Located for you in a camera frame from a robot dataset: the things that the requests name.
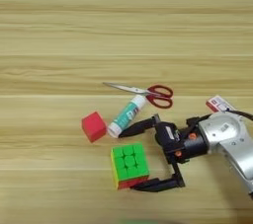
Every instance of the scissors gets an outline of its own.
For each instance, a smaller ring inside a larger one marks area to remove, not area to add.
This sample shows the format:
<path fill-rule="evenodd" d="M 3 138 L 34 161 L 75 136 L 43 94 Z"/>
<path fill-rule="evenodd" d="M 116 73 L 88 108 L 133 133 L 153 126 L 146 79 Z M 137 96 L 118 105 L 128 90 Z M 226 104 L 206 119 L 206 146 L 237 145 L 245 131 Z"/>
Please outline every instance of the scissors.
<path fill-rule="evenodd" d="M 130 86 L 124 86 L 120 84 L 114 84 L 114 83 L 108 83 L 104 82 L 105 85 L 118 88 L 120 90 L 124 90 L 127 92 L 132 92 L 136 94 L 140 94 L 145 96 L 155 107 L 160 109 L 170 109 L 173 105 L 172 96 L 173 91 L 167 86 L 162 85 L 154 85 L 150 86 L 149 88 L 145 89 L 139 89 L 136 87 L 130 87 Z M 166 103 L 166 105 L 160 105 L 156 101 L 163 101 Z"/>

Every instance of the green sticker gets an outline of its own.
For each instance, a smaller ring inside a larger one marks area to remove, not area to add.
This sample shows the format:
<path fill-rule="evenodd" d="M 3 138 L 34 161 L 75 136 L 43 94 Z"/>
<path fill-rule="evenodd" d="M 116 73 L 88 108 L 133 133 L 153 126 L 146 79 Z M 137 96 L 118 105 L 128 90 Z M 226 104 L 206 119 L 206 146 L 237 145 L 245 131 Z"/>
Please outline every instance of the green sticker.
<path fill-rule="evenodd" d="M 147 166 L 145 166 L 145 165 L 138 165 L 137 169 L 138 169 L 138 175 L 140 177 L 141 176 L 148 176 L 149 175 L 149 171 L 148 171 Z"/>
<path fill-rule="evenodd" d="M 135 165 L 135 159 L 133 156 L 126 156 L 125 157 L 125 164 L 127 167 L 132 167 Z"/>
<path fill-rule="evenodd" d="M 122 157 L 116 158 L 115 159 L 115 165 L 116 165 L 117 170 L 120 170 L 120 169 L 124 168 L 125 167 L 124 158 L 122 158 Z"/>
<path fill-rule="evenodd" d="M 130 179 L 134 179 L 134 178 L 137 178 L 139 177 L 138 175 L 138 169 L 136 166 L 133 166 L 133 167 L 130 167 L 127 169 L 127 172 L 128 172 L 128 177 Z"/>
<path fill-rule="evenodd" d="M 132 154 L 133 154 L 133 148 L 132 148 L 132 145 L 127 145 L 127 146 L 124 146 L 123 151 L 124 151 L 124 154 L 125 154 L 126 156 L 130 156 L 130 155 L 132 155 Z"/>
<path fill-rule="evenodd" d="M 113 149 L 113 152 L 114 152 L 114 157 L 117 158 L 117 157 L 122 157 L 124 154 L 123 154 L 123 147 L 117 147 L 117 148 L 114 148 Z"/>
<path fill-rule="evenodd" d="M 138 165 L 146 165 L 146 159 L 144 155 L 141 154 L 135 155 L 135 161 Z"/>
<path fill-rule="evenodd" d="M 119 181 L 126 181 L 128 179 L 128 172 L 126 168 L 118 170 Z"/>
<path fill-rule="evenodd" d="M 133 151 L 136 154 L 138 154 L 138 153 L 139 154 L 144 153 L 144 149 L 143 149 L 142 144 L 141 143 L 135 143 L 135 144 L 133 144 Z"/>

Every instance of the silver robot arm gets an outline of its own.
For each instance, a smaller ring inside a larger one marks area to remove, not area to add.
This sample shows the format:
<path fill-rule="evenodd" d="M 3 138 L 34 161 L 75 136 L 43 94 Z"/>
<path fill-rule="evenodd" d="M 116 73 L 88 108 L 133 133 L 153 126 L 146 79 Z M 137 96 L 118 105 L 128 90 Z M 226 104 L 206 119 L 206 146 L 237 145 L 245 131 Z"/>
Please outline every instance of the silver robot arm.
<path fill-rule="evenodd" d="M 216 112 L 199 123 L 210 153 L 222 154 L 253 197 L 253 141 L 242 117 Z"/>

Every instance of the wood grain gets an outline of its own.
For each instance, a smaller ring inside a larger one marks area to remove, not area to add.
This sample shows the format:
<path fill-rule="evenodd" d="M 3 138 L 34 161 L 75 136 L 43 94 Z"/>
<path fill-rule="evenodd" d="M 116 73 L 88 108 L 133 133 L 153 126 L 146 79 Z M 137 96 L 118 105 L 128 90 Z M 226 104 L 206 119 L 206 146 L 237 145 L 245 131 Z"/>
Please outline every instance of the wood grain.
<path fill-rule="evenodd" d="M 185 188 L 116 191 L 117 144 L 141 141 L 152 177 L 167 176 L 153 133 L 90 144 L 80 120 L 110 123 L 131 99 L 104 81 L 173 88 L 170 111 L 146 106 L 136 120 L 184 126 L 215 94 L 253 112 L 252 39 L 253 0 L 0 0 L 0 224 L 251 223 L 218 156 L 181 166 Z"/>

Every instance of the glue stick cap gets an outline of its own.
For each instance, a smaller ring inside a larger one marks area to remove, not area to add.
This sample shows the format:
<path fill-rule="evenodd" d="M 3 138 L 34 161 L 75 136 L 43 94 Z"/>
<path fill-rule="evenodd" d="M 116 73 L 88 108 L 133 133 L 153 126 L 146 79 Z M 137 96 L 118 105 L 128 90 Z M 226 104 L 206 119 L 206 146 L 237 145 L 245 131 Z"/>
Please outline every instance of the glue stick cap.
<path fill-rule="evenodd" d="M 114 122 L 112 122 L 109 127 L 107 128 L 108 133 L 114 137 L 114 138 L 118 138 L 119 135 L 122 133 L 122 129 Z"/>
<path fill-rule="evenodd" d="M 144 97 L 143 95 L 136 95 L 132 100 L 132 103 L 135 103 L 138 108 L 141 110 L 145 104 L 146 104 L 146 97 Z"/>

